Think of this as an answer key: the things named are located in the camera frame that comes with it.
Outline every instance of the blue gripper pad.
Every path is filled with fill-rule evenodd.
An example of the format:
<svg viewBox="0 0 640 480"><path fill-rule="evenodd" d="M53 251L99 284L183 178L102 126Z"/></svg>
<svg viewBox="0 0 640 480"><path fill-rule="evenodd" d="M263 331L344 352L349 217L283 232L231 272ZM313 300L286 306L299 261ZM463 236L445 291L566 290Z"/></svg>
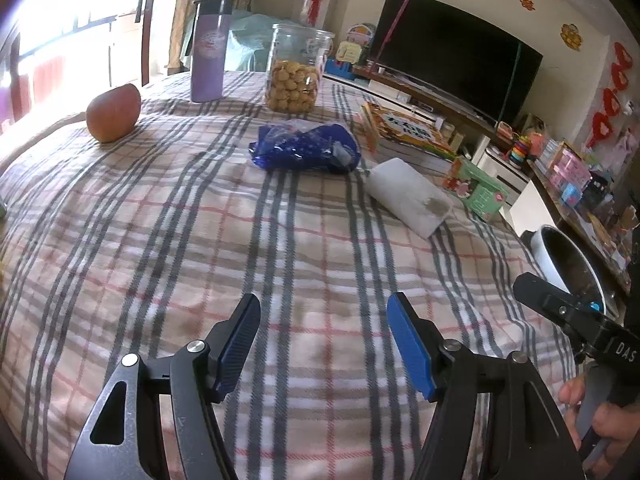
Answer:
<svg viewBox="0 0 640 480"><path fill-rule="evenodd" d="M415 315L411 304L400 292L392 294L386 302L386 319L414 388L428 400L436 390L431 359L403 303Z"/></svg>
<svg viewBox="0 0 640 480"><path fill-rule="evenodd" d="M236 389L244 362L260 326L260 301L253 294L245 294L236 312L227 323L235 323L228 343L220 356L216 392L220 397Z"/></svg>

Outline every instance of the black bottle cap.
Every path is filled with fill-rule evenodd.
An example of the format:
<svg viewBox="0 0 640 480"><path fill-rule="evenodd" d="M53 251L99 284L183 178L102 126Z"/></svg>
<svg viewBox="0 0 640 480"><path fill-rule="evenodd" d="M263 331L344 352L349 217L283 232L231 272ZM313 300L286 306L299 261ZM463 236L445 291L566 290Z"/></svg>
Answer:
<svg viewBox="0 0 640 480"><path fill-rule="evenodd" d="M198 14L231 14L234 10L233 0L196 0Z"/></svg>

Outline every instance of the green box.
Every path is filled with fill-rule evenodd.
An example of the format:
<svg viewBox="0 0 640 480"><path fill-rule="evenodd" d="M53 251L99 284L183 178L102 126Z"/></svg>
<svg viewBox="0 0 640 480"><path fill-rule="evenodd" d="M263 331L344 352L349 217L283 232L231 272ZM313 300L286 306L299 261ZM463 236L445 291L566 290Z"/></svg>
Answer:
<svg viewBox="0 0 640 480"><path fill-rule="evenodd" d="M442 187L455 193L471 211L489 221L505 204L508 190L465 157L453 161Z"/></svg>

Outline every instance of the bottle logo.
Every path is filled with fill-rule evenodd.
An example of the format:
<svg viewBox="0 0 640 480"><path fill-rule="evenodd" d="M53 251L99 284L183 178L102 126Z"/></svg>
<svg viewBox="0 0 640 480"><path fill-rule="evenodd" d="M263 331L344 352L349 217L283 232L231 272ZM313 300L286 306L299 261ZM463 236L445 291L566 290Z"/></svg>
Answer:
<svg viewBox="0 0 640 480"><path fill-rule="evenodd" d="M226 49L226 34L219 30L210 30L198 38L195 51L207 59L221 57Z"/></svg>

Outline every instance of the silver rivet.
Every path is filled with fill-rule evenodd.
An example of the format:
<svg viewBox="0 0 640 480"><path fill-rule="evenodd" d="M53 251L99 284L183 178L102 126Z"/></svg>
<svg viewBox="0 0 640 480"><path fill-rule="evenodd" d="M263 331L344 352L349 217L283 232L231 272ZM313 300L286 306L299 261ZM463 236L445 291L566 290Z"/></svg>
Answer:
<svg viewBox="0 0 640 480"><path fill-rule="evenodd" d="M462 343L457 339L445 339L442 346L447 352L457 352L462 348Z"/></svg>
<svg viewBox="0 0 640 480"><path fill-rule="evenodd" d="M136 354L127 354L122 358L122 366L133 366L138 362L138 356Z"/></svg>
<svg viewBox="0 0 640 480"><path fill-rule="evenodd" d="M518 364L521 364L521 365L523 365L529 360L527 355L524 352L521 352L520 350L516 350L513 354L511 354L511 359L513 359L514 361L516 361Z"/></svg>
<svg viewBox="0 0 640 480"><path fill-rule="evenodd" d="M187 351L192 354L197 354L198 352L202 352L204 350L204 341L200 341L200 339L196 339L196 341L191 341L187 345Z"/></svg>

